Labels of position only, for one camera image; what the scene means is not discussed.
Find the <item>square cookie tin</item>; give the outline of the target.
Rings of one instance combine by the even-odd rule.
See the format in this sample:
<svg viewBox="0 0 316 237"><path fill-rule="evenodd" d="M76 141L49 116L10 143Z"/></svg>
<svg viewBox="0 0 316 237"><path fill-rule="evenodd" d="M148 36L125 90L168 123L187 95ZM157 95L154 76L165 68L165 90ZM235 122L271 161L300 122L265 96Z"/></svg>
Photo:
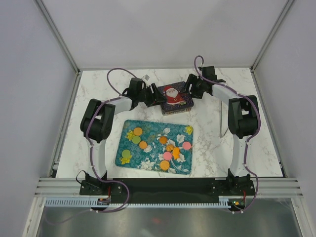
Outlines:
<svg viewBox="0 0 316 237"><path fill-rule="evenodd" d="M168 116L168 115L190 112L191 110L192 110L191 107L182 108L182 109L178 109L178 110L171 110L171 111L167 111L167 110L164 110L163 108L161 108L161 113L163 116Z"/></svg>

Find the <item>gold tin lid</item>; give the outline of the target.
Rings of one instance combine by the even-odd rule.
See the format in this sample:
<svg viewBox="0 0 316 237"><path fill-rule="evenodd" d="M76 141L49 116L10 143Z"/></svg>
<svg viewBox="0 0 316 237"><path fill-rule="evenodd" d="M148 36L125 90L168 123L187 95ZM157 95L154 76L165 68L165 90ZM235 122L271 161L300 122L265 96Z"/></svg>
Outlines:
<svg viewBox="0 0 316 237"><path fill-rule="evenodd" d="M182 108L193 107L194 102L189 93L182 93L181 89L185 85L184 81L159 86L159 91L166 97L167 101L161 103L160 107L164 110L178 110Z"/></svg>

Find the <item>metal tongs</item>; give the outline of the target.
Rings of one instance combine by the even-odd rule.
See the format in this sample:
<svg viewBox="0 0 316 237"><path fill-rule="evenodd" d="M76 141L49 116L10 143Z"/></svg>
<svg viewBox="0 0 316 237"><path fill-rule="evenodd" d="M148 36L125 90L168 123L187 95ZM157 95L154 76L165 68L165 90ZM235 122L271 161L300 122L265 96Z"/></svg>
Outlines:
<svg viewBox="0 0 316 237"><path fill-rule="evenodd" d="M220 112L219 112L219 137L224 138L224 136L229 131L228 128L228 106L220 101Z"/></svg>

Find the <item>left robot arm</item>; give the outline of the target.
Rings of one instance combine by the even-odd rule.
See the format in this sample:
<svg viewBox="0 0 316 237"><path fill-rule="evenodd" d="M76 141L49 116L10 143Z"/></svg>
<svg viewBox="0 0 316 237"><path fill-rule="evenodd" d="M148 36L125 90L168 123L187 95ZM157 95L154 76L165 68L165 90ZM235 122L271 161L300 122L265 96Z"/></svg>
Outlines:
<svg viewBox="0 0 316 237"><path fill-rule="evenodd" d="M107 180L105 148L112 131L114 116L133 110L139 103L152 107L166 101L166 97L154 83L146 86L139 78L132 78L129 87L116 98L103 102L97 99L89 101L80 124L80 130L89 145L90 161L85 179L80 182L81 195L103 195L110 185Z"/></svg>

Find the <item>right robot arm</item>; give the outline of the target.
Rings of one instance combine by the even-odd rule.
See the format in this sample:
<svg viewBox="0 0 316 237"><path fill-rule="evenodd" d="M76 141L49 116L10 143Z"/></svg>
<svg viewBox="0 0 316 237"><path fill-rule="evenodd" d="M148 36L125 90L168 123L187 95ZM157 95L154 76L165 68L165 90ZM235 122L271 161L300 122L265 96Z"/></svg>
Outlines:
<svg viewBox="0 0 316 237"><path fill-rule="evenodd" d="M245 96L229 87L222 79L217 79L213 66L197 67L197 75L190 74L183 92L201 99L204 93L216 97L228 106L228 130L233 135L233 157L224 188L228 193L237 195L243 191L255 196L258 192L258 180L253 182L251 175L258 176L248 168L247 157L250 140L260 131L261 118L257 97Z"/></svg>

